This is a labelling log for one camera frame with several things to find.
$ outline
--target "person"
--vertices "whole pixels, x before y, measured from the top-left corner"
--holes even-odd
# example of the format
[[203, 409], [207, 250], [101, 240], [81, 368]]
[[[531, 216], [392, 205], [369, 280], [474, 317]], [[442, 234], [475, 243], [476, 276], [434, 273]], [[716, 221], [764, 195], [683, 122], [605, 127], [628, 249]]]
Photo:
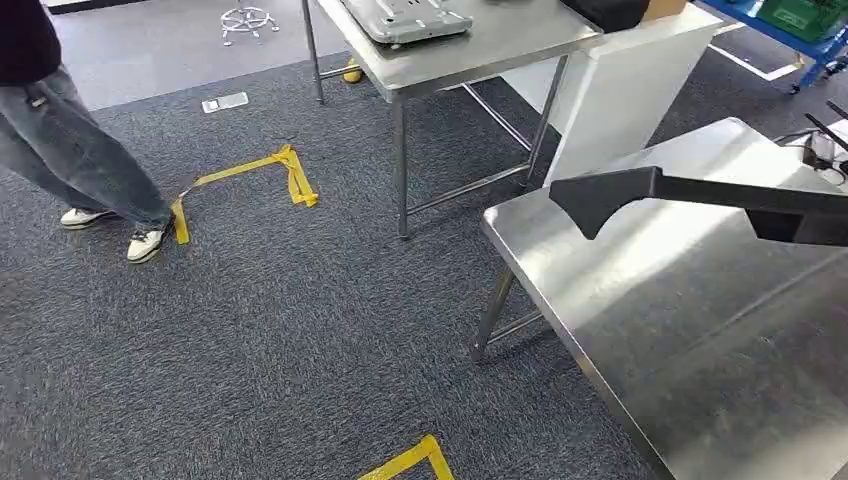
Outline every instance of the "person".
[[14, 21], [0, 28], [0, 164], [66, 203], [64, 228], [111, 215], [134, 222], [127, 259], [146, 262], [171, 229], [170, 208], [82, 104], [39, 0], [4, 7]]

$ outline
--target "yellow tape marking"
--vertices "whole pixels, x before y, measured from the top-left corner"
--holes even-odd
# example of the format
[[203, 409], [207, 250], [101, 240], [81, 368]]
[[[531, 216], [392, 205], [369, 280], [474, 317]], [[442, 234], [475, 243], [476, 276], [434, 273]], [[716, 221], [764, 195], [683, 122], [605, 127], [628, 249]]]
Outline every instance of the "yellow tape marking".
[[237, 165], [220, 172], [210, 173], [198, 178], [185, 192], [171, 204], [171, 211], [174, 212], [174, 229], [176, 230], [177, 243], [184, 245], [189, 242], [188, 223], [186, 222], [185, 212], [183, 211], [183, 197], [186, 196], [193, 188], [207, 183], [212, 183], [222, 178], [232, 177], [239, 173], [244, 173], [259, 167], [279, 163], [288, 170], [288, 185], [289, 196], [292, 203], [304, 203], [307, 207], [312, 207], [318, 203], [318, 194], [312, 191], [309, 181], [306, 179], [306, 174], [303, 173], [303, 166], [297, 158], [297, 153], [291, 148], [291, 145], [283, 145], [279, 152], [274, 153], [266, 158], [262, 158], [253, 162], [248, 162], [242, 165]]
[[185, 245], [188, 243], [188, 225], [185, 223], [185, 212], [183, 212], [183, 197], [171, 204], [171, 211], [174, 212], [174, 231], [177, 233], [177, 243]]
[[388, 480], [401, 472], [409, 470], [413, 465], [424, 459], [430, 460], [430, 466], [438, 480], [453, 480], [453, 474], [448, 467], [442, 450], [432, 435], [425, 436], [418, 445], [389, 460], [382, 467], [377, 467], [366, 473], [359, 480]]

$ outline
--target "stainless steel table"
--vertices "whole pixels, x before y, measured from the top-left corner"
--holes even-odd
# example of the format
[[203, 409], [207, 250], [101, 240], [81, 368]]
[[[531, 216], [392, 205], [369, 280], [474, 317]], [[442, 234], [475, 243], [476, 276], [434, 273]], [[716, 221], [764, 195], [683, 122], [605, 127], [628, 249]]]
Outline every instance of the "stainless steel table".
[[[648, 165], [839, 193], [734, 119], [603, 170]], [[662, 200], [589, 241], [547, 189], [490, 208], [483, 229], [509, 272], [475, 358], [514, 273], [663, 478], [848, 478], [848, 249], [760, 240], [743, 210]]]
[[[301, 0], [318, 101], [324, 102], [322, 80], [361, 68], [383, 98], [392, 104], [395, 131], [395, 185], [399, 214], [398, 233], [401, 238], [409, 236], [408, 215], [515, 174], [527, 172], [529, 178], [539, 155], [551, 107], [565, 69], [565, 56], [579, 48], [599, 43], [601, 40], [599, 29], [559, 0], [503, 2], [454, 0], [456, 4], [452, 5], [452, 8], [473, 17], [474, 24], [470, 31], [462, 35], [406, 44], [394, 49], [372, 42], [348, 13], [341, 0], [316, 1], [341, 30], [358, 63], [355, 66], [321, 73], [315, 51], [309, 0]], [[515, 127], [487, 105], [467, 83], [555, 57], [559, 57], [560, 61], [548, 90], [542, 118], [532, 143], [523, 138]], [[521, 165], [446, 192], [422, 205], [408, 208], [404, 101], [458, 85], [465, 88], [516, 141], [530, 152], [529, 158]]]

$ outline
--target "green crate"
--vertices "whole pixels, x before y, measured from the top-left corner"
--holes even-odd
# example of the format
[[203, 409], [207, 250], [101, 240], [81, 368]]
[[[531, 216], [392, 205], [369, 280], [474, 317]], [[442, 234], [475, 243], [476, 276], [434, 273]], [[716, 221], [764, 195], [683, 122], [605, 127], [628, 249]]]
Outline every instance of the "green crate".
[[845, 26], [846, 14], [848, 0], [766, 0], [757, 17], [815, 43]]

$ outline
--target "white sneaker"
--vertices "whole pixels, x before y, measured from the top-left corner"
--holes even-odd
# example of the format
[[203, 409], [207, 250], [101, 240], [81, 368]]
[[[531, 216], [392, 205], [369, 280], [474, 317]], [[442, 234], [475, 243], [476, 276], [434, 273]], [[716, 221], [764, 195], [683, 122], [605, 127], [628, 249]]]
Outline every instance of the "white sneaker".
[[130, 248], [127, 249], [127, 260], [130, 263], [144, 263], [159, 252], [162, 239], [171, 227], [168, 224], [162, 230], [136, 230], [130, 239]]
[[59, 223], [68, 230], [81, 230], [90, 227], [94, 222], [103, 217], [114, 214], [114, 212], [108, 210], [101, 212], [97, 210], [86, 210], [84, 208], [72, 208], [62, 215]]

